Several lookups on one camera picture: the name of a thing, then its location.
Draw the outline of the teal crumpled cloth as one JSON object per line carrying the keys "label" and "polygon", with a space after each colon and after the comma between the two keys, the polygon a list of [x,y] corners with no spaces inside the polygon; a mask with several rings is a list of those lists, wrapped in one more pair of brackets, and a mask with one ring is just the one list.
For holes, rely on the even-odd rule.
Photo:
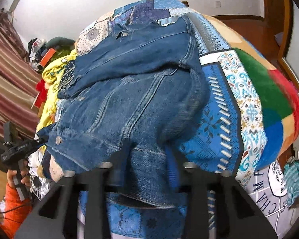
{"label": "teal crumpled cloth", "polygon": [[284,166],[284,179],[287,189],[287,204],[290,207],[299,197],[299,161]]}

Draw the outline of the dark green cushion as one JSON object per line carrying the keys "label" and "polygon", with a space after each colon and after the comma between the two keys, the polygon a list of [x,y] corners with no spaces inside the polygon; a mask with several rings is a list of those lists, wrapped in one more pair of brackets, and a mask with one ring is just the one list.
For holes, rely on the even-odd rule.
{"label": "dark green cushion", "polygon": [[50,48],[56,48],[57,46],[73,46],[74,43],[75,41],[72,39],[68,39],[64,37],[54,37],[45,44],[45,47],[47,49],[50,49]]}

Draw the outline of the pile of clothes in corner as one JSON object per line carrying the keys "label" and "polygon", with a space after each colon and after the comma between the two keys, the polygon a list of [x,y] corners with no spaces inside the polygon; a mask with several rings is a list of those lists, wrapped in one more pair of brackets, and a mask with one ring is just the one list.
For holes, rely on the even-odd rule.
{"label": "pile of clothes in corner", "polygon": [[29,65],[35,72],[42,72],[43,67],[40,65],[40,62],[43,58],[44,52],[46,52],[46,40],[34,38],[31,39],[28,43],[29,50]]}

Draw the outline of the blue denim jacket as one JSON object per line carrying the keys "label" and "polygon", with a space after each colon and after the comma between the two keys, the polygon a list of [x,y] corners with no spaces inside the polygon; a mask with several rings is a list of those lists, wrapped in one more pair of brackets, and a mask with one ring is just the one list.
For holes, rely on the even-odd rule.
{"label": "blue denim jacket", "polygon": [[187,16],[161,26],[143,19],[116,24],[90,53],[75,59],[61,117],[38,131],[63,170],[89,171],[135,143],[126,183],[112,202],[170,208],[183,203],[171,191],[165,145],[196,130],[209,99],[194,28]]}

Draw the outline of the rainbow coloured blanket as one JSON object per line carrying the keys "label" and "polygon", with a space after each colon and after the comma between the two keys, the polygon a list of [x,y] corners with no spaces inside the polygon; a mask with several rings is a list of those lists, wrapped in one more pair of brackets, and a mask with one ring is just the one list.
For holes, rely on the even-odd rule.
{"label": "rainbow coloured blanket", "polygon": [[299,136],[298,90],[277,65],[278,44],[264,22],[206,18],[235,50],[260,97],[267,144],[256,169],[262,169]]}

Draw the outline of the blue patchwork bedspread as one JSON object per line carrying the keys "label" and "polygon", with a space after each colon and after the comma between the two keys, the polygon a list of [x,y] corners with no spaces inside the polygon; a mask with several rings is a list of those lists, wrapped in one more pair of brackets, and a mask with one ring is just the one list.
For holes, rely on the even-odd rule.
{"label": "blue patchwork bedspread", "polygon": [[130,141],[124,187],[106,196],[113,235],[181,236],[187,196],[171,187],[170,151],[242,185],[252,176],[267,136],[227,32],[178,0],[142,0],[80,33],[47,151],[63,171],[82,173]]}

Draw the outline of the wooden door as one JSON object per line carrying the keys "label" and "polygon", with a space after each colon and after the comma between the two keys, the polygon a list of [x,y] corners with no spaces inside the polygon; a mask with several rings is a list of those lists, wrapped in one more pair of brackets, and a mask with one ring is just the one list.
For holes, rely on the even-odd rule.
{"label": "wooden door", "polygon": [[248,40],[265,58],[278,67],[280,45],[275,35],[284,31],[284,0],[264,0],[264,18],[259,16],[221,15],[216,19]]}

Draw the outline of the navy patterned cloth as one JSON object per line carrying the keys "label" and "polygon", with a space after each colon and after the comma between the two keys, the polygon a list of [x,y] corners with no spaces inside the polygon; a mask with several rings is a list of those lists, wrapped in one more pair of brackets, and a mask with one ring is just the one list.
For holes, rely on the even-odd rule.
{"label": "navy patterned cloth", "polygon": [[75,61],[69,61],[64,67],[64,73],[59,83],[59,92],[68,89],[74,77],[74,70]]}

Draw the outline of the striped red gold curtain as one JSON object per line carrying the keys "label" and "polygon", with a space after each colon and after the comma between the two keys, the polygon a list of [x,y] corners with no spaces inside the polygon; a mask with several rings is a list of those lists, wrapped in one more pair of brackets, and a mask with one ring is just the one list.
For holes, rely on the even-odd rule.
{"label": "striped red gold curtain", "polygon": [[34,136],[38,108],[33,102],[40,79],[27,62],[27,52],[8,14],[0,10],[0,139],[8,121],[22,136]]}

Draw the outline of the orange jacket sleeve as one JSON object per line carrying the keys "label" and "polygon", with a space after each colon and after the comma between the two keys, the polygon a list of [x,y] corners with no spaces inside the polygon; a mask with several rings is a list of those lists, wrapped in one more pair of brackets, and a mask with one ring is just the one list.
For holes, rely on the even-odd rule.
{"label": "orange jacket sleeve", "polygon": [[27,215],[31,212],[32,206],[30,199],[21,201],[15,188],[6,184],[5,193],[5,215],[4,221],[0,223],[1,229],[8,238],[13,238],[16,231],[21,226]]}

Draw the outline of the red plush toy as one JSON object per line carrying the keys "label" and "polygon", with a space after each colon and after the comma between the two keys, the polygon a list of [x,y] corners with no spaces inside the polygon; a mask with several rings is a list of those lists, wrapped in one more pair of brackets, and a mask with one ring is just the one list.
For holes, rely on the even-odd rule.
{"label": "red plush toy", "polygon": [[38,95],[36,97],[34,105],[37,108],[40,108],[42,103],[45,103],[47,100],[47,89],[45,88],[45,84],[45,81],[42,79],[35,86],[35,89],[38,91]]}

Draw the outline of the yellow cartoon fleece blanket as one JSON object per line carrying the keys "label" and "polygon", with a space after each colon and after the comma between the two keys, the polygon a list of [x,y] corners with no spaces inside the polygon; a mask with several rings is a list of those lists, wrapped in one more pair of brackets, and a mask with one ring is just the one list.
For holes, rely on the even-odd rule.
{"label": "yellow cartoon fleece blanket", "polygon": [[36,127],[36,132],[55,122],[59,84],[64,74],[66,64],[75,60],[76,57],[77,51],[73,49],[69,55],[58,58],[45,67],[42,73],[42,79],[45,82],[45,88],[47,88],[47,99],[40,121]]}

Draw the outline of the green patterned storage box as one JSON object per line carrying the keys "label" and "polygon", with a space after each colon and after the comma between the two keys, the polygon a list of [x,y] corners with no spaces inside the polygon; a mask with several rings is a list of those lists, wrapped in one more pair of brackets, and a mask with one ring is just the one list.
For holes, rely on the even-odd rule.
{"label": "green patterned storage box", "polygon": [[73,49],[74,49],[74,46],[60,46],[60,47],[58,47],[56,49],[56,52],[54,53],[54,55],[48,61],[48,64],[50,64],[54,60],[57,60],[61,57],[69,55]]}

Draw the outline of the wall power socket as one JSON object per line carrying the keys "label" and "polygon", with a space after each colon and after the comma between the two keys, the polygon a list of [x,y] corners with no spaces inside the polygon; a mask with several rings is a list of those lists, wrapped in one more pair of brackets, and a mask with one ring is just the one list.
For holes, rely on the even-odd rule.
{"label": "wall power socket", "polygon": [[215,7],[216,8],[220,8],[221,7],[221,2],[220,1],[216,1],[215,2]]}

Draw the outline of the orange box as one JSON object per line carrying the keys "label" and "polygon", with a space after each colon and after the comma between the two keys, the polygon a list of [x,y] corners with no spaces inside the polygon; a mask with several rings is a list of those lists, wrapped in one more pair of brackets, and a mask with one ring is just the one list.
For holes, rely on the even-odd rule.
{"label": "orange box", "polygon": [[50,48],[42,57],[40,65],[42,67],[45,67],[55,53],[56,53],[56,50],[54,48]]}

